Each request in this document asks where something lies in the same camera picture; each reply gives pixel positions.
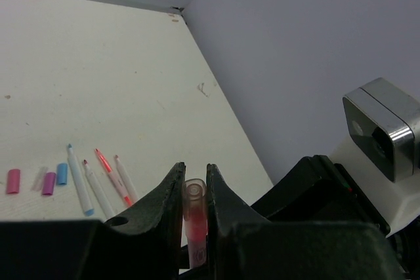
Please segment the mauve barrel red pen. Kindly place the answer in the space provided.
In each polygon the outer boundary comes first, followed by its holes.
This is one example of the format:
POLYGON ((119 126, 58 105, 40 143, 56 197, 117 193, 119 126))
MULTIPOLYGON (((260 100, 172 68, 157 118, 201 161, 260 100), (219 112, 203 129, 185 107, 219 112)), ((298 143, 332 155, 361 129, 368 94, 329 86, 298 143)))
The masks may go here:
POLYGON ((207 236, 187 239, 187 242, 190 269, 204 265, 207 261, 207 236))

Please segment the clear red pen cap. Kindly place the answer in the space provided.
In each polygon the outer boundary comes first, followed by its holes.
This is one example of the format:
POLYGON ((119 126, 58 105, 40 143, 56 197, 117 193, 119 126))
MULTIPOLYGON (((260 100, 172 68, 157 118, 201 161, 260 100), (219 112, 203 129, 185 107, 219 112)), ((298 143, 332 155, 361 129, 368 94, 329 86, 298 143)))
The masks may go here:
POLYGON ((37 173, 35 180, 33 181, 31 190, 32 191, 40 191, 43 187, 44 177, 48 171, 47 167, 41 167, 39 172, 37 173))

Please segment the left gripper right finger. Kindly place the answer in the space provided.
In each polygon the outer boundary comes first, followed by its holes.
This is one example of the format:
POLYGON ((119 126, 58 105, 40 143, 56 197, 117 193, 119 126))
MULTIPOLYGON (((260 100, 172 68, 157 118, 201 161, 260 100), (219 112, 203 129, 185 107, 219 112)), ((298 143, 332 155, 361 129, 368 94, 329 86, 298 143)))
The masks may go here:
POLYGON ((403 279, 388 241, 359 222, 274 223, 207 166, 210 279, 403 279))

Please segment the blue pen cap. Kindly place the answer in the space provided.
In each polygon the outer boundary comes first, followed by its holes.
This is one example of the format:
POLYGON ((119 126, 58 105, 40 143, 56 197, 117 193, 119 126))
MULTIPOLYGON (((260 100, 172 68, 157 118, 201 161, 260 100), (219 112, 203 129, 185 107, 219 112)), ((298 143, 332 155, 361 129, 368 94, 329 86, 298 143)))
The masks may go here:
POLYGON ((68 183, 68 164, 60 163, 56 168, 56 185, 65 186, 68 183))

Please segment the pink capped pen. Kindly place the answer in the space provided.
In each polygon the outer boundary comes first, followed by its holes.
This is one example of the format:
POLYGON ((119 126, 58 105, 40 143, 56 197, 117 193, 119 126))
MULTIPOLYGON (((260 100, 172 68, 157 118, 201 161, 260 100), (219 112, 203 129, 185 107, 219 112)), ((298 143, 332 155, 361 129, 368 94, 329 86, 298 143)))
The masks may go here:
POLYGON ((121 162, 121 159, 118 155, 114 156, 117 171, 123 180, 123 183, 125 184, 125 187, 127 188, 127 191, 129 193, 129 197, 131 198, 132 203, 136 203, 139 200, 137 191, 135 189, 135 186, 133 184, 133 181, 131 180, 131 177, 129 176, 127 170, 125 169, 123 163, 121 162))

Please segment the white purple pen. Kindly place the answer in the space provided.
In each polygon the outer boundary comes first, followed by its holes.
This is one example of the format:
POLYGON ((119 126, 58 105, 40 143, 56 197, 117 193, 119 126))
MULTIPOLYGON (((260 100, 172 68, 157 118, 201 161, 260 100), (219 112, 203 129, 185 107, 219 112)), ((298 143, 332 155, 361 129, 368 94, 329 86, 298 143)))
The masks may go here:
POLYGON ((90 164, 86 159, 83 160, 83 166, 85 169, 85 175, 87 177, 87 180, 92 188, 92 191, 94 192, 94 195, 105 217, 107 219, 114 217, 116 214, 111 206, 111 203, 108 197, 106 196, 98 177, 96 176, 94 170, 91 168, 90 164))

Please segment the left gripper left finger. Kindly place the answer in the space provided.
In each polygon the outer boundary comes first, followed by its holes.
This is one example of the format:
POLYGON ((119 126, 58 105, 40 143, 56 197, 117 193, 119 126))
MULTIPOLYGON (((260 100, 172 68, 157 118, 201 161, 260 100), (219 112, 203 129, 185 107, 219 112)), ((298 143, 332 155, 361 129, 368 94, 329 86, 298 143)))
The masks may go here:
POLYGON ((117 216, 1 223, 2 279, 177 279, 186 166, 117 216))

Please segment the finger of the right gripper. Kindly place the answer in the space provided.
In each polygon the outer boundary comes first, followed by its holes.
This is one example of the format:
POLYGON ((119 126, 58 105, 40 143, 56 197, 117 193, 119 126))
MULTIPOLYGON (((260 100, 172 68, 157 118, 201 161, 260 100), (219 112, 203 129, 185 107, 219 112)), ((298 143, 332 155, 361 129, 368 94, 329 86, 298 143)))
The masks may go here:
POLYGON ((366 222, 390 233, 344 166, 325 155, 303 157, 251 208, 272 222, 366 222))

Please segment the purple pen cap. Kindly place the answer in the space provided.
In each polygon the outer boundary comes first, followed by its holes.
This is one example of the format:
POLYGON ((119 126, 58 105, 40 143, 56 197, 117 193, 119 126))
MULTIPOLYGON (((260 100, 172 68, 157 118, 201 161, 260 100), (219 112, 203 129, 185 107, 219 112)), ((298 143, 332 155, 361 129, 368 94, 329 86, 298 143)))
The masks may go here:
POLYGON ((54 193, 54 186, 56 182, 56 173, 47 172, 44 176, 43 187, 41 194, 44 196, 50 196, 54 193))

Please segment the translucent pink pen cap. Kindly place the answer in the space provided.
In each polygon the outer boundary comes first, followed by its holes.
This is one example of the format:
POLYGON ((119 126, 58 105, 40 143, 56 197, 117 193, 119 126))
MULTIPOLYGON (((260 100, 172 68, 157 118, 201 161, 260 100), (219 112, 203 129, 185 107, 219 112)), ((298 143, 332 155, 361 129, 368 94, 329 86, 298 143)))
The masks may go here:
POLYGON ((187 240, 203 241, 207 236, 207 188, 203 180, 183 183, 182 210, 187 240))

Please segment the white blue pen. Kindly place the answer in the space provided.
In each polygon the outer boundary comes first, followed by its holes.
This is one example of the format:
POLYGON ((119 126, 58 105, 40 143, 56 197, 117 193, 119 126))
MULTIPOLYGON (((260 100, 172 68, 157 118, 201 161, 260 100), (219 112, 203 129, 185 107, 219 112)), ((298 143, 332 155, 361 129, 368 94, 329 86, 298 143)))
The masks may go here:
POLYGON ((77 191, 77 196, 79 198, 81 209, 85 216, 92 216, 95 213, 95 210, 94 210, 91 198, 89 196, 89 192, 87 190, 85 181, 83 179, 79 162, 77 160, 77 157, 74 153, 74 149, 71 144, 68 144, 67 152, 68 152, 68 164, 70 166, 70 170, 73 176, 73 182, 75 184, 75 188, 77 191))

